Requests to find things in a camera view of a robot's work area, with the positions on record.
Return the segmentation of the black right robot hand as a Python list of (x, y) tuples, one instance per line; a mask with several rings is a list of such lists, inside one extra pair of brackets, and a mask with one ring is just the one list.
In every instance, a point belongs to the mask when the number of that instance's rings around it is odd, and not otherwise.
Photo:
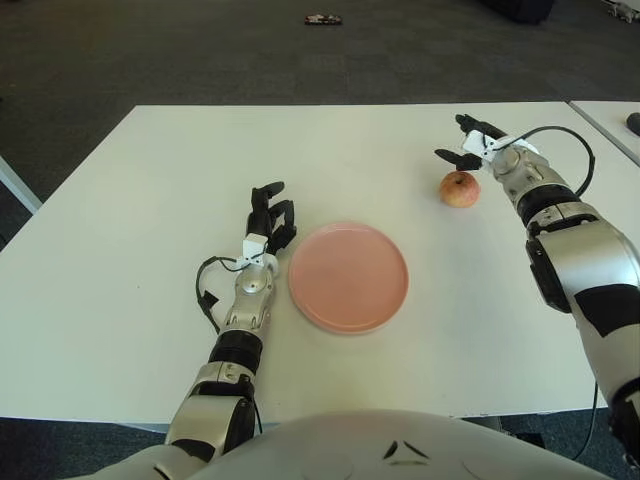
[(434, 153), (455, 166), (457, 171), (480, 170), (494, 156), (493, 150), (499, 140), (507, 134), (494, 125), (478, 120), (468, 114), (456, 114), (455, 121), (465, 134), (463, 154), (447, 149), (436, 149)]

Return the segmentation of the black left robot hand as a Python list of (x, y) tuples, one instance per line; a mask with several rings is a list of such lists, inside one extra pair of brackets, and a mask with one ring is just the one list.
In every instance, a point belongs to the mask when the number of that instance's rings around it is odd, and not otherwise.
[(271, 255), (286, 248), (297, 234), (294, 202), (281, 200), (270, 204), (270, 200), (284, 188), (285, 183), (277, 181), (253, 188), (251, 193), (252, 210), (248, 215), (246, 233), (265, 237), (265, 252)]

